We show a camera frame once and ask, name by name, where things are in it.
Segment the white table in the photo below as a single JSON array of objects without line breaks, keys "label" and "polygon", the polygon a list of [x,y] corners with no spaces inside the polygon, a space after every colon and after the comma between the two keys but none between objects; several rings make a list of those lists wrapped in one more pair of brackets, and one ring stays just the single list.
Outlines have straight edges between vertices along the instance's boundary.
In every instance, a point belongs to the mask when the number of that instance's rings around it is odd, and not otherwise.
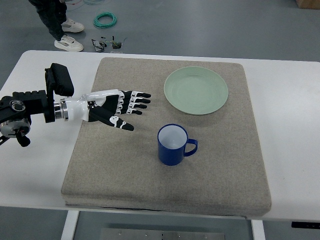
[{"label": "white table", "polygon": [[[31,50],[21,56],[0,97],[45,90],[51,63],[67,66],[75,97],[89,93],[105,57],[242,64],[272,199],[271,211],[260,220],[320,221],[319,62]],[[0,146],[0,205],[70,210],[61,187],[81,121],[45,123],[42,114],[31,119],[28,147],[15,139]]]}]

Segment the white sneaker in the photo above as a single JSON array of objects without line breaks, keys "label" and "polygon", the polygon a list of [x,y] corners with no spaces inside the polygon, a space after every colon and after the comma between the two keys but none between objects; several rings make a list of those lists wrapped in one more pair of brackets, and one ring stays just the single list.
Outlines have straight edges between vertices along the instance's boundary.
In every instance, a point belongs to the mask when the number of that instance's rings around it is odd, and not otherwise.
[{"label": "white sneaker", "polygon": [[83,29],[85,29],[84,25],[82,25],[79,22],[75,22],[70,18],[66,18],[66,21],[63,22],[61,26],[64,32],[71,32],[71,33],[79,33]]},{"label": "white sneaker", "polygon": [[55,40],[54,46],[58,49],[63,49],[69,52],[80,52],[84,49],[84,46],[81,43],[67,35],[63,35],[60,41]]}]

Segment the robotic hand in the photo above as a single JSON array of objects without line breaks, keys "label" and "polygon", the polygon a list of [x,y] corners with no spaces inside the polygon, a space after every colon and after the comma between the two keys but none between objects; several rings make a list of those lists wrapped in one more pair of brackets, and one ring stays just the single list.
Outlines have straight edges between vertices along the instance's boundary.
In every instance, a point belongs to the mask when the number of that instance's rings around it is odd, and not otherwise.
[{"label": "robotic hand", "polygon": [[96,91],[80,98],[67,97],[54,104],[55,118],[65,120],[82,119],[88,122],[100,121],[106,125],[133,131],[134,126],[123,121],[117,115],[137,114],[137,109],[146,109],[151,95],[139,91],[118,89]]},{"label": "robotic hand", "polygon": [[[0,99],[0,145],[10,138],[16,138],[22,147],[30,144],[26,135],[31,129],[31,115],[43,114],[46,123],[56,119],[83,119],[88,122],[102,123],[129,131],[134,127],[117,115],[138,114],[137,109],[145,109],[151,95],[138,91],[118,89],[96,91],[80,98],[72,97],[74,86],[66,66],[52,63],[45,69],[45,90],[13,92],[12,96]],[[64,96],[55,102],[54,92]]]}]

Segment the mug handle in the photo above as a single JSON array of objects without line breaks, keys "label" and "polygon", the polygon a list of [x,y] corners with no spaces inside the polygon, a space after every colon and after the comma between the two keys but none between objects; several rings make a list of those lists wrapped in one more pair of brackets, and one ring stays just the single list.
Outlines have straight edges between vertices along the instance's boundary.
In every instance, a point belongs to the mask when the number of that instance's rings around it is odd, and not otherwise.
[{"label": "mug handle", "polygon": [[183,156],[189,157],[189,156],[191,156],[192,154],[194,154],[197,151],[197,149],[198,149],[198,141],[195,140],[195,139],[188,139],[188,141],[186,143],[195,145],[193,150],[183,153]]}]

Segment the coiled wire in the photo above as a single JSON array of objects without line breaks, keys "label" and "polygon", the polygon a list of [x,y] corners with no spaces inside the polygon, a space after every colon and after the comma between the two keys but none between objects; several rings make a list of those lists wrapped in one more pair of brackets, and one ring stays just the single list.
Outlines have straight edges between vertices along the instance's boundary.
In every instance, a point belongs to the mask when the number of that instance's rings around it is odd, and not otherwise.
[{"label": "coiled wire", "polygon": [[[112,18],[112,22],[107,24],[102,24],[101,22],[99,22],[99,19],[102,17],[110,17]],[[117,17],[112,12],[102,12],[94,18],[93,25],[99,29],[108,29],[113,27],[116,24],[116,22],[117,22]]]}]

